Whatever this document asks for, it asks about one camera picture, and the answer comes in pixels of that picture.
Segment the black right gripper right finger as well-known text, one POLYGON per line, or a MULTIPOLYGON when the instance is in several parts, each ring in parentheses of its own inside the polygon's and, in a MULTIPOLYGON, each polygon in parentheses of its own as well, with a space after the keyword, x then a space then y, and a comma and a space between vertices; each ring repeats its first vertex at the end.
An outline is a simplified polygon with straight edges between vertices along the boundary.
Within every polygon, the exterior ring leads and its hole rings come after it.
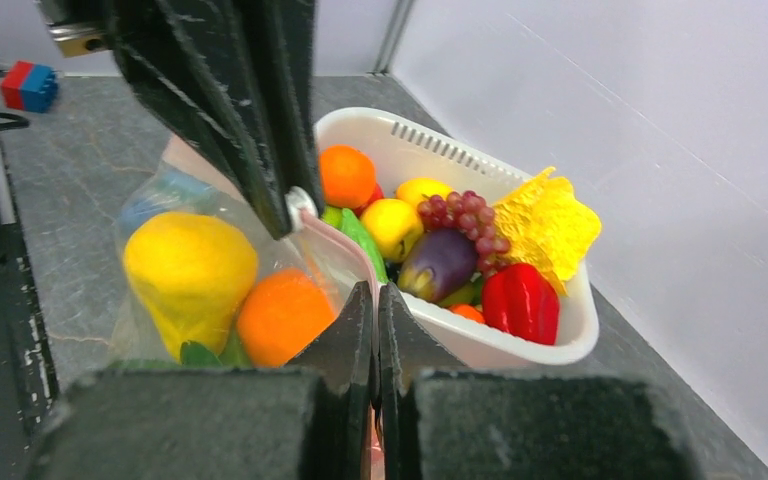
POLYGON ((571 367, 465 368, 379 294, 380 433, 390 479, 698 479, 666 392, 571 367))

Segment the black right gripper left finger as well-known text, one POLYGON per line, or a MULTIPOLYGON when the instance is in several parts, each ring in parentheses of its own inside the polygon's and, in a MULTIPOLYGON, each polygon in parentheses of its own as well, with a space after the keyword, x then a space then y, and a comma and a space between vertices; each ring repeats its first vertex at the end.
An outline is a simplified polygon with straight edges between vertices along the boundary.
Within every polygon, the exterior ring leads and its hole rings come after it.
POLYGON ((30 479, 367 479, 374 296, 281 368, 105 368, 55 402, 30 479))

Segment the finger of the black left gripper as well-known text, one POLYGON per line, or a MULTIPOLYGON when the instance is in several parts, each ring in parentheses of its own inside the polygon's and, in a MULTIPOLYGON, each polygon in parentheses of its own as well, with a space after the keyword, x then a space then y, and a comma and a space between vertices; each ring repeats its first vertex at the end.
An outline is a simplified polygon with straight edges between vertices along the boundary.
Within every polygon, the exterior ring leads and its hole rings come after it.
POLYGON ((230 1, 105 1, 117 66, 138 102, 228 178, 275 239, 292 231, 275 143, 230 1))
POLYGON ((236 3, 265 105, 277 172, 324 207, 312 121, 315 1, 242 0, 236 3))

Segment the orange fruit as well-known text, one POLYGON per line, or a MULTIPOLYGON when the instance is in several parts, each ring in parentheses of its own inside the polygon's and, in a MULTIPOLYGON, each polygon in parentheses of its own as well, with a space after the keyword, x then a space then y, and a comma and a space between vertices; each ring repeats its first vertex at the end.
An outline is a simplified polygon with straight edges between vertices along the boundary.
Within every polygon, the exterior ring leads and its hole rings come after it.
POLYGON ((257 367, 280 367, 336 319, 325 291, 302 270, 285 268, 253 287, 236 320, 243 349, 257 367))

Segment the green leafy bok choy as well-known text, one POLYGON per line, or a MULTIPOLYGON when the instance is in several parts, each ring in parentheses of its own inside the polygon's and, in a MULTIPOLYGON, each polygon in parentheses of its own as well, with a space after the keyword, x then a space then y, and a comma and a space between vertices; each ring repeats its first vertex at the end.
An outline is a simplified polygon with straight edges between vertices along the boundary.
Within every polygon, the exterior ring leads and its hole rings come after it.
POLYGON ((181 345, 179 357, 180 364, 185 367, 249 368, 253 366, 236 331, 230 332, 225 346, 218 354, 202 343, 188 340, 181 345))

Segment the clear zip top bag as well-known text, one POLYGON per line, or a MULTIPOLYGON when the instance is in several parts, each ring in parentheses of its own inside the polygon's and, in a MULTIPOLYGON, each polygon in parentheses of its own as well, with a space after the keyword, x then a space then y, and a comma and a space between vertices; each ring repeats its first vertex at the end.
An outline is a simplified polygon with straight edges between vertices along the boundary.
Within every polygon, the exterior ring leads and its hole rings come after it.
POLYGON ((114 223, 128 290, 112 359, 282 366, 336 320, 357 283, 385 281, 352 212, 318 218, 303 200, 292 210, 295 232, 272 238, 231 182, 172 137, 114 223))

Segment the yellow lemon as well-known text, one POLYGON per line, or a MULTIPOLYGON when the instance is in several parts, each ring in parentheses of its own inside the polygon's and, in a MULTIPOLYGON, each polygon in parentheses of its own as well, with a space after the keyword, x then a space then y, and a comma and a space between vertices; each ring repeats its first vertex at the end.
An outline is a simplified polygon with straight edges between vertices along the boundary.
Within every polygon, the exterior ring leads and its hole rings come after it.
POLYGON ((135 230, 125 242, 122 265, 166 351, 180 360, 188 340, 221 352, 232 317, 257 279, 259 256, 235 226, 172 211, 135 230))

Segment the white plastic basket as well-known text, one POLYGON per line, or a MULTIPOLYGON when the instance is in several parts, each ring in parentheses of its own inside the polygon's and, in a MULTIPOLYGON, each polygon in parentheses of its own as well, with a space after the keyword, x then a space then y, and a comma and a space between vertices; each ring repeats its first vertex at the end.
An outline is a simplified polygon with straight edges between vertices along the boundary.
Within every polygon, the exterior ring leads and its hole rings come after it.
POLYGON ((598 233, 567 210, 571 186, 531 177, 441 133, 372 108, 322 117, 323 159, 351 147, 383 197, 362 216, 416 320, 470 367, 568 365, 595 347, 599 322, 583 257, 598 233))

